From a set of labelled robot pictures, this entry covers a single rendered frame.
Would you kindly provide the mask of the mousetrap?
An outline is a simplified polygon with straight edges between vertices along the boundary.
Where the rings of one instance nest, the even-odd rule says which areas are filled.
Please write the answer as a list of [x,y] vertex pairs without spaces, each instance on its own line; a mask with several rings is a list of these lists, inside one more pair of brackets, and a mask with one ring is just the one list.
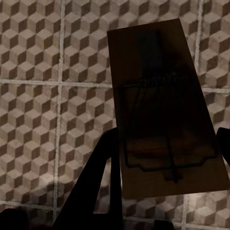
[[124,200],[230,190],[180,18],[107,38]]

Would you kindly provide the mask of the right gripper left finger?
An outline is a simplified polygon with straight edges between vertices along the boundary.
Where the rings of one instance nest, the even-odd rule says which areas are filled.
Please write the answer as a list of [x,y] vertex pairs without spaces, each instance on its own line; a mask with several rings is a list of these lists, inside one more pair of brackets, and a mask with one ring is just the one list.
[[[110,211],[93,214],[111,157]],[[102,134],[51,230],[123,230],[118,128]]]

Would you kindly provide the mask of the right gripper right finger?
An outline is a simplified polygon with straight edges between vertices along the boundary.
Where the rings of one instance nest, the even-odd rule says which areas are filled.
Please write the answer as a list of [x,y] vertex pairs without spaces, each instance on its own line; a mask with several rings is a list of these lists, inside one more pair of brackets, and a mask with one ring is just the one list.
[[230,166],[230,129],[220,127],[216,134],[223,158]]

